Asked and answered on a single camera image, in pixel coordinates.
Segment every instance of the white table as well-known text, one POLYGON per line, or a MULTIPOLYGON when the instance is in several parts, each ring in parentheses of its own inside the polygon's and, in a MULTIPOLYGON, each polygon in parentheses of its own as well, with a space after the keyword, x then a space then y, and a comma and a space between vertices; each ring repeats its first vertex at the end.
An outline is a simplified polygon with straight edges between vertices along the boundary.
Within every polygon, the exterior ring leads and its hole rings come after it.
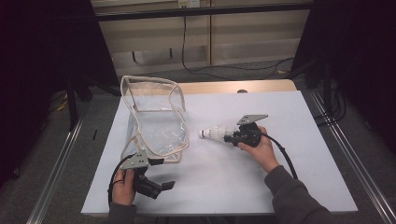
MULTIPOLYGON (((286 148, 299 179, 322 205, 335 213, 357 211, 299 91, 186 94, 185 99, 190 147, 183 151, 180 163, 149 167, 146 173, 157 183, 175 180, 175 187, 162 192, 157 200, 137 194, 134 204, 138 214, 170 217, 274 213, 273 196, 264 184, 266 174, 262 168, 237 147, 198 137, 200 130, 214 124, 235 126, 245 114, 269 115, 258 124, 286 148)), ((106 190, 125 144, 128 118, 129 110, 121 101, 83 214, 102 217, 108 213, 106 190)), ((289 170, 275 144, 274 149, 279 162, 289 170)))

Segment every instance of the power cord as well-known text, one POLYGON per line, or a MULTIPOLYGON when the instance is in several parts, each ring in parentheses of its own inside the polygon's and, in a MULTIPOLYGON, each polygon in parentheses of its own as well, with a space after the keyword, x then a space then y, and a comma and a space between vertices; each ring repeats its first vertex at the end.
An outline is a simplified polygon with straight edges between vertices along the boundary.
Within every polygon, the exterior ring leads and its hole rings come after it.
POLYGON ((291 162, 291 159, 290 159, 288 153, 286 152, 286 149, 284 147, 282 147, 282 145, 280 145, 273 137, 271 137, 270 135, 268 135, 266 133, 256 132, 256 131, 249 131, 249 132, 258 133, 258 134, 270 139, 271 141, 273 141, 276 144, 276 146, 279 148, 280 152, 282 152, 283 156, 285 157, 286 162, 288 163, 288 166, 289 166, 289 168, 291 170, 291 174, 292 174, 293 178, 294 179, 298 179, 297 173, 296 173, 296 171, 294 169, 294 166, 293 166, 293 163, 291 162))
POLYGON ((210 77, 216 77, 216 78, 220 78, 220 79, 225 79, 225 80, 230 80, 230 81, 236 81, 236 79, 232 79, 232 78, 228 78, 228 77, 219 77, 213 74, 209 74, 209 73, 198 73, 199 71, 205 70, 205 69, 209 69, 209 68, 231 68, 231 69, 240 69, 240 70, 246 70, 246 71, 260 71, 260 70, 265 70, 265 69, 269 69, 274 67, 274 71, 272 72, 272 74, 270 74, 267 77, 262 77, 260 78, 260 80, 263 79, 267 79, 268 77, 271 77, 275 74, 277 67, 289 60, 293 60, 293 57, 287 58, 287 59, 283 59, 273 65, 270 66, 266 66, 266 67, 260 67, 260 68, 243 68, 243 67, 236 67, 236 66, 224 66, 224 65, 215 65, 215 66, 207 66, 207 67, 202 67, 202 68, 197 68, 197 69, 190 69, 187 68, 185 61, 184 61, 184 49, 185 49, 185 44, 186 44, 186 30, 187 30, 187 22, 186 22, 186 18, 187 17, 183 17, 184 19, 184 32, 183 32, 183 47, 181 50, 181 62, 183 64, 184 69, 186 69, 186 71, 188 71, 189 73, 192 73, 194 75, 202 75, 202 76, 210 76, 210 77))
POLYGON ((62 91, 61 93, 59 93, 58 96, 53 97, 53 98, 50 100, 50 102, 52 103, 52 102, 54 102, 54 101, 57 101, 57 100, 59 100, 61 97, 64 98, 66 95, 67 95, 66 91, 62 91))
POLYGON ((114 182, 114 177, 116 177, 117 171, 120 169, 120 166, 127 161, 128 159, 131 159, 133 155, 126 156, 124 159, 122 159, 119 164, 117 164, 116 169, 113 172, 113 175, 111 176, 110 179, 110 184, 108 184, 108 190, 107 190, 107 201, 108 201, 108 206, 113 202, 113 186, 116 182, 114 182))
POLYGON ((332 111, 325 111, 324 113, 314 117, 314 119, 329 119, 324 122, 317 123, 319 127, 324 125, 334 124, 345 117, 347 113, 347 101, 345 95, 340 91, 339 87, 335 89, 335 93, 332 101, 333 101, 332 104, 335 105, 335 107, 332 108, 332 111))

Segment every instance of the right hand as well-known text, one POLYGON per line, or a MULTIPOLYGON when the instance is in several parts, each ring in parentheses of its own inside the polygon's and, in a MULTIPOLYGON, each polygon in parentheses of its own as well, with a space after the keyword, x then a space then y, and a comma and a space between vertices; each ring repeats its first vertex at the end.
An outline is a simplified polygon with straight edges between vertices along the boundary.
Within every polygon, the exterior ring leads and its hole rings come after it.
POLYGON ((134 169, 118 170, 113 183, 113 203, 132 205, 134 201, 134 169))
MULTIPOLYGON (((264 127, 259 126, 259 129, 262 133, 267 133, 264 127)), ((238 143, 238 146, 248 152, 266 173, 270 173, 279 165, 271 140, 267 137, 262 136, 259 145, 256 147, 251 147, 241 142, 238 143)))

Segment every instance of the gray plastic part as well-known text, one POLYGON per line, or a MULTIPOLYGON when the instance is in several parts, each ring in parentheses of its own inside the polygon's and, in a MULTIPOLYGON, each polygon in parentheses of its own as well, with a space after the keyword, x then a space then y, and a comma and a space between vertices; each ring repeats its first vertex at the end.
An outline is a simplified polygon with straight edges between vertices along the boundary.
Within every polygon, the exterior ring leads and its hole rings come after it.
POLYGON ((267 114, 264 114, 264 115, 245 115, 236 124, 237 125, 249 124, 249 123, 253 123, 253 122, 256 122, 257 120, 265 119, 265 118, 268 118, 267 114))
POLYGON ((127 170, 145 166, 149 166, 149 159, 146 155, 146 152, 142 152, 134 154, 131 159, 123 162, 120 166, 120 169, 127 170))

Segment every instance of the electrical outlet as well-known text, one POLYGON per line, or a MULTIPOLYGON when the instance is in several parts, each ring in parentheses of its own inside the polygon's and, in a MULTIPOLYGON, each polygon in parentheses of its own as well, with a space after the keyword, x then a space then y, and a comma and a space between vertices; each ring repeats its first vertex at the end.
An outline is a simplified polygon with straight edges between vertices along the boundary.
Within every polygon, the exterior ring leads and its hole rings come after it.
POLYGON ((190 0, 189 7, 200 7, 200 0, 190 0))
POLYGON ((200 7, 200 0, 177 0, 178 7, 200 7))
POLYGON ((178 0, 178 8, 190 7, 190 0, 178 0))

